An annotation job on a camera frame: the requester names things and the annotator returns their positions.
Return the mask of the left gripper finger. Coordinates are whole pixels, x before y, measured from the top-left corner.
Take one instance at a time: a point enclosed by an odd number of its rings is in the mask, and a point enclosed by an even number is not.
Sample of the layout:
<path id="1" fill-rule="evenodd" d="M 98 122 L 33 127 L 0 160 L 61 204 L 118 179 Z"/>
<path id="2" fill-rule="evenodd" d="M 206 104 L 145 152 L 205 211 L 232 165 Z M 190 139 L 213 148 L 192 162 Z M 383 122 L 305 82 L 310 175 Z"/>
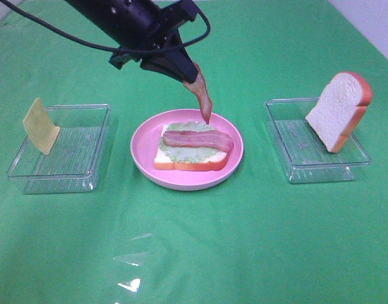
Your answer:
<path id="1" fill-rule="evenodd" d="M 170 56 L 166 56 L 166 55 L 149 56 L 148 58 L 145 58 L 142 60 L 140 67 L 144 70 L 161 73 L 179 82 L 184 82 L 184 81 L 187 81 L 189 83 L 194 82 L 194 79 L 175 79 L 174 78 Z"/>
<path id="2" fill-rule="evenodd" d="M 198 69 L 184 48 L 171 51 L 170 61 L 175 79 L 197 78 Z"/>

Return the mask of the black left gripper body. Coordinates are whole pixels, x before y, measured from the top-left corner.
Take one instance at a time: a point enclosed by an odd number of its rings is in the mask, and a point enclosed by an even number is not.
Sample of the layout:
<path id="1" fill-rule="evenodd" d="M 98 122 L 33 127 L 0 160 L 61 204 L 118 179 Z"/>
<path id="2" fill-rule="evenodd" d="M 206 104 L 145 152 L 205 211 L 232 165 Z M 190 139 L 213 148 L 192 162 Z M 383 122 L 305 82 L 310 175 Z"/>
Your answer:
<path id="1" fill-rule="evenodd" d="M 149 63 L 162 53 L 156 51 L 182 43 L 179 27 L 186 20 L 181 18 L 126 18 L 112 30 L 111 37 L 119 48 L 110 57 L 110 63 L 117 69 L 128 61 L 143 60 Z"/>

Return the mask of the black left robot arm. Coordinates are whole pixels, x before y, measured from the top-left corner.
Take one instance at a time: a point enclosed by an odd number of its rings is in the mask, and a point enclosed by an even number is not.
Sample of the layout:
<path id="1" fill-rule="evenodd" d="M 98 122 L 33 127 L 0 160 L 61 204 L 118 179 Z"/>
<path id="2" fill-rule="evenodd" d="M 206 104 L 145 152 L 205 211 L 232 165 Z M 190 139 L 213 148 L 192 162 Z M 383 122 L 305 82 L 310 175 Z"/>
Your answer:
<path id="1" fill-rule="evenodd" d="M 198 69 L 182 46 L 179 26 L 193 22 L 199 7 L 177 1 L 160 8 L 153 1 L 68 1 L 119 44 L 110 63 L 121 69 L 128 61 L 144 70 L 161 73 L 179 82 L 193 83 Z"/>

